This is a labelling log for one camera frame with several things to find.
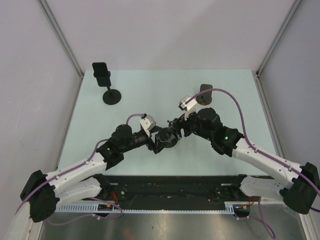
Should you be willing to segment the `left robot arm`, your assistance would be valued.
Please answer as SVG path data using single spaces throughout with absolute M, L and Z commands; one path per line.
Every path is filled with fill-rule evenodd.
M 158 154 L 176 143 L 167 127 L 155 125 L 133 132 L 128 124 L 121 124 L 110 138 L 100 140 L 86 159 L 62 170 L 33 172 L 20 194 L 21 204 L 29 206 L 29 217 L 39 223 L 69 203 L 88 198 L 105 200 L 111 188 L 102 173 L 123 161 L 125 153 L 147 146 Z

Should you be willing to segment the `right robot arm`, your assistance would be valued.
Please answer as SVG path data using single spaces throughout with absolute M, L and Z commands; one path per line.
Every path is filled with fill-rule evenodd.
M 315 165 L 301 165 L 271 154 L 251 143 L 236 128 L 224 126 L 213 108 L 203 108 L 170 121 L 169 130 L 178 139 L 194 134 L 208 140 L 220 155 L 244 161 L 271 179 L 260 187 L 251 177 L 230 188 L 231 196 L 242 201 L 247 196 L 259 196 L 283 201 L 291 210 L 306 215 L 312 209 L 320 189 L 320 177 Z

